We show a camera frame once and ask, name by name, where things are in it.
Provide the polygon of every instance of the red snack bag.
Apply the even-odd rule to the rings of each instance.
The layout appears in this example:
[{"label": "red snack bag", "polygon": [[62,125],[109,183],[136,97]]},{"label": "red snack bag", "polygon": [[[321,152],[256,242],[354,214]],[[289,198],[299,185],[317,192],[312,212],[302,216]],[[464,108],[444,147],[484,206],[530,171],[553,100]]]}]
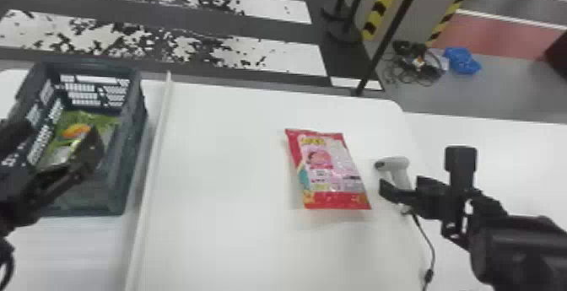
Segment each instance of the red snack bag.
[{"label": "red snack bag", "polygon": [[371,209],[342,133],[286,129],[305,208]]}]

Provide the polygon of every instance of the item in basket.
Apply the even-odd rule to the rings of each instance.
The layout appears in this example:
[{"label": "item in basket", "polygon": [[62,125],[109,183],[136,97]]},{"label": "item in basket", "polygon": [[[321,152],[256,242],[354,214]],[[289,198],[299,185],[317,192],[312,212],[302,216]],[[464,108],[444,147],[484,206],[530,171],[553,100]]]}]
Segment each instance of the item in basket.
[{"label": "item in basket", "polygon": [[64,111],[55,127],[55,137],[42,154],[38,168],[44,169],[50,165],[67,162],[91,127],[98,129],[102,142],[107,148],[117,124],[118,118],[114,116],[92,114],[81,110]]},{"label": "item in basket", "polygon": [[371,209],[342,133],[286,129],[305,208]]}]

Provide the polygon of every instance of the yellow and black striped pole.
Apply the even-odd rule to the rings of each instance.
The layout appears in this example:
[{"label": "yellow and black striped pole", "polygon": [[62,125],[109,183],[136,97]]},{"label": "yellow and black striped pole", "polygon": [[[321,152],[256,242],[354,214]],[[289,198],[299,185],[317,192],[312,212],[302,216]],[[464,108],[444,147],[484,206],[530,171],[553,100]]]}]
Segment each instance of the yellow and black striped pole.
[{"label": "yellow and black striped pole", "polygon": [[463,1],[464,0],[455,0],[453,4],[447,9],[447,11],[445,11],[443,19],[437,24],[435,29],[433,29],[431,36],[429,37],[427,42],[425,42],[427,46],[432,46],[435,43],[437,38],[439,38],[439,36],[441,35],[441,32],[443,32],[445,27],[449,24],[451,18],[453,18],[455,12],[461,7]]},{"label": "yellow and black striped pole", "polygon": [[384,14],[386,10],[392,5],[394,0],[375,0],[372,11],[364,24],[362,29],[362,36],[365,40],[372,40],[375,37],[375,33],[382,23]]}]

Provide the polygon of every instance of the black and white patterned floor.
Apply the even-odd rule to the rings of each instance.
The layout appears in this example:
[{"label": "black and white patterned floor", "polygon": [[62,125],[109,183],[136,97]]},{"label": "black and white patterned floor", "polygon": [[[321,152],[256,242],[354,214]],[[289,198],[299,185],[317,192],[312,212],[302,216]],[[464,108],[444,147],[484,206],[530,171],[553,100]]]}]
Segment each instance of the black and white patterned floor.
[{"label": "black and white patterned floor", "polygon": [[329,86],[360,77],[368,57],[327,38],[323,1],[13,0],[0,58],[120,58],[146,71]]}]

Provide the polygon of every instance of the red floor area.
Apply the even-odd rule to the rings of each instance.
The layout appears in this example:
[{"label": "red floor area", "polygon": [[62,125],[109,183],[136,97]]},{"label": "red floor area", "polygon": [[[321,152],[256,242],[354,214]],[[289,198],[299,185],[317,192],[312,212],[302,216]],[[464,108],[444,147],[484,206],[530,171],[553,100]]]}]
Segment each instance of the red floor area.
[{"label": "red floor area", "polygon": [[543,52],[563,33],[557,29],[458,13],[434,47],[464,46],[477,54],[540,60]]}]

